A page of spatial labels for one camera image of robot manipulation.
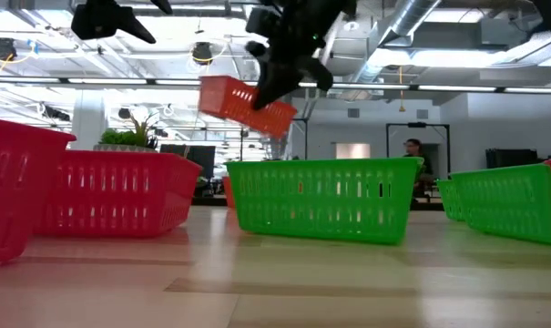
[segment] floor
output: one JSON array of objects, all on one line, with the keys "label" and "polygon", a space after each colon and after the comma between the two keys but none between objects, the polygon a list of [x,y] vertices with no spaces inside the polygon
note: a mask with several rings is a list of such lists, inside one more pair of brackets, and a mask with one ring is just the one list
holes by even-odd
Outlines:
[{"label": "floor", "polygon": [[0,328],[551,328],[551,247],[413,212],[405,244],[249,235],[193,208],[155,240],[36,238]]}]

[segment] man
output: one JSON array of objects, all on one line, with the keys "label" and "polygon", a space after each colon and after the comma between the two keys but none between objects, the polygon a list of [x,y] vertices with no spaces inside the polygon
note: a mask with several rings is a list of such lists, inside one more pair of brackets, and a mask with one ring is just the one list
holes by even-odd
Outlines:
[{"label": "man", "polygon": [[414,183],[413,196],[424,197],[425,186],[433,183],[433,166],[429,157],[423,154],[423,143],[419,139],[410,138],[404,143],[406,147],[405,157],[418,157],[424,159],[421,170],[417,175],[416,182]]}]

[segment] basket handle hole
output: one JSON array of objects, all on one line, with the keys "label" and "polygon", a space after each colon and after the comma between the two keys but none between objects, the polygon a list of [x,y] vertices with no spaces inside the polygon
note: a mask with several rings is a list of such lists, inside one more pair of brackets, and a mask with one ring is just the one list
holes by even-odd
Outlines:
[{"label": "basket handle hole", "polygon": [[0,186],[4,184],[5,174],[8,169],[8,161],[10,160],[10,155],[3,153],[0,155]]},{"label": "basket handle hole", "polygon": [[24,175],[26,174],[26,168],[28,167],[28,156],[23,155],[20,161],[20,170],[18,171],[18,179],[16,180],[16,186],[21,188],[24,184]]}]

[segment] pillar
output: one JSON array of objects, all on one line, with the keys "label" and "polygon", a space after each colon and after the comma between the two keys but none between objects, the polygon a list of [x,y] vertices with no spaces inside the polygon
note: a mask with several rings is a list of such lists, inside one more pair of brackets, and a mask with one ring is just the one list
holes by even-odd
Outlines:
[{"label": "pillar", "polygon": [[109,119],[103,91],[78,90],[73,111],[74,150],[93,150],[107,129]]}]

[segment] ceiling duct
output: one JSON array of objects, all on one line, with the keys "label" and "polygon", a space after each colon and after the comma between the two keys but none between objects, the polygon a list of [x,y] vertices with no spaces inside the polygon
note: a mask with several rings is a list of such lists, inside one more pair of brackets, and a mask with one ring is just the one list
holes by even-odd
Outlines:
[{"label": "ceiling duct", "polygon": [[[394,13],[376,22],[368,37],[368,56],[362,67],[352,76],[351,82],[371,84],[383,71],[383,66],[373,63],[373,55],[379,46],[388,42],[393,45],[409,46],[413,42],[414,31],[423,23],[429,14],[441,3],[441,0],[399,0]],[[339,95],[339,98],[354,101],[371,98],[362,96],[362,92],[352,91]]]}]

